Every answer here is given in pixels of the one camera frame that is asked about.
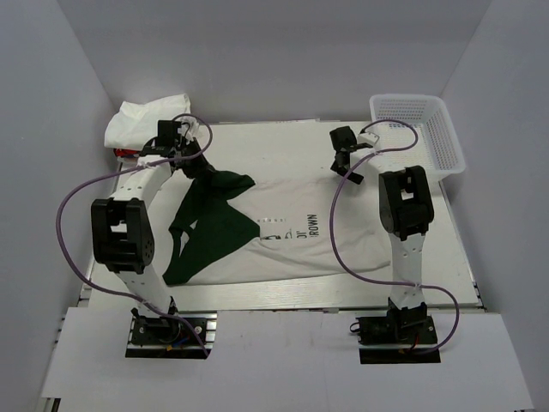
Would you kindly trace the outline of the white and green t-shirt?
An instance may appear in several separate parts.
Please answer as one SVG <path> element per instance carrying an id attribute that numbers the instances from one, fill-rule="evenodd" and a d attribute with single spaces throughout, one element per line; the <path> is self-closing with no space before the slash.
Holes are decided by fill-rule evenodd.
<path id="1" fill-rule="evenodd" d="M 195 179 L 169 227 L 170 287 L 271 282 L 343 271 L 329 237 L 339 177 L 253 179 L 223 171 Z M 346 183 L 335 206 L 342 262 L 366 275 L 389 266 L 373 186 Z"/>

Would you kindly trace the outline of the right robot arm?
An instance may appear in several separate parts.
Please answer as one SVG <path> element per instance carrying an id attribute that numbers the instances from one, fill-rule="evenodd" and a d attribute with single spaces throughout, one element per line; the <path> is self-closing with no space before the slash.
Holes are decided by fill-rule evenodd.
<path id="1" fill-rule="evenodd" d="M 397 342 L 407 342 L 419 330 L 415 316 L 426 317 L 426 305 L 422 283 L 422 251 L 425 235 L 434 219 L 434 208 L 425 169 L 421 166 L 404 167 L 391 160 L 392 150 L 376 149 L 370 142 L 359 143 L 348 126 L 329 133 L 335 150 L 335 160 L 330 169 L 342 176 L 329 210 L 329 237 L 336 260 L 342 262 L 335 243 L 335 206 L 346 181 L 361 184 L 364 177 L 354 171 L 351 153 L 368 148 L 371 152 L 365 160 L 377 172 L 379 216 L 391 245 L 392 280 L 373 280 L 373 284 L 391 287 L 389 311 L 394 315 L 387 321 L 389 335 Z"/>

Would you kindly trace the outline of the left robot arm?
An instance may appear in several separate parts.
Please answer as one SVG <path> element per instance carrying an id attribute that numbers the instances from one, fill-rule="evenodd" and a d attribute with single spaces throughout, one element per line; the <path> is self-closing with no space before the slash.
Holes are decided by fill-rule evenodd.
<path id="1" fill-rule="evenodd" d="M 136 297 L 143 316 L 155 317 L 151 330 L 162 342 L 179 337 L 181 321 L 172 316 L 176 311 L 172 297 L 154 270 L 155 240 L 148 209 L 176 171 L 187 179 L 214 172 L 204 155 L 213 140 L 211 128 L 206 126 L 205 145 L 196 137 L 204 125 L 189 113 L 160 120 L 156 136 L 145 143 L 136 165 L 125 171 L 128 178 L 124 184 L 91 206 L 95 261 L 118 276 Z"/>

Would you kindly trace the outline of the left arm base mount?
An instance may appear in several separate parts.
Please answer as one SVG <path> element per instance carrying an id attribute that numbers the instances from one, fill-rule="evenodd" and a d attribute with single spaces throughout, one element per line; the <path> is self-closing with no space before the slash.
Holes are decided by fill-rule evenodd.
<path id="1" fill-rule="evenodd" d="M 206 360 L 214 345 L 217 316 L 191 314 L 188 324 L 170 318 L 145 316 L 131 310 L 126 344 L 129 359 Z"/>

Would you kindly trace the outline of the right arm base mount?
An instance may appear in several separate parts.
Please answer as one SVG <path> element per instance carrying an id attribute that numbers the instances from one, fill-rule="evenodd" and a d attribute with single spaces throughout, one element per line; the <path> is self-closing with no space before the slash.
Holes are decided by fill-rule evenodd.
<path id="1" fill-rule="evenodd" d="M 426 304 L 391 307 L 383 316 L 356 318 L 349 331 L 358 338 L 362 365 L 438 364 L 434 321 Z"/>

